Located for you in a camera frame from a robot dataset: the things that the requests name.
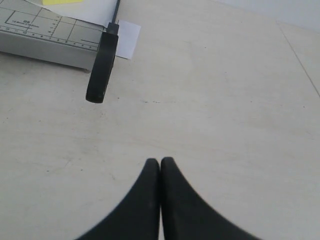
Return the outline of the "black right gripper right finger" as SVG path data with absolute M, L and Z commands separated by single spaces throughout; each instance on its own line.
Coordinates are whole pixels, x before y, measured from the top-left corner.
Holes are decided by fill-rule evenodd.
M 161 160 L 161 213 L 166 240 L 256 240 L 208 205 L 172 157 Z

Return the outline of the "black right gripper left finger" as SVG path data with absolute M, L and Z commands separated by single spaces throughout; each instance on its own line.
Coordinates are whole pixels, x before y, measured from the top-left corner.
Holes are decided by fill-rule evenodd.
M 80 240 L 157 240 L 160 228 L 160 165 L 146 160 L 122 201 Z

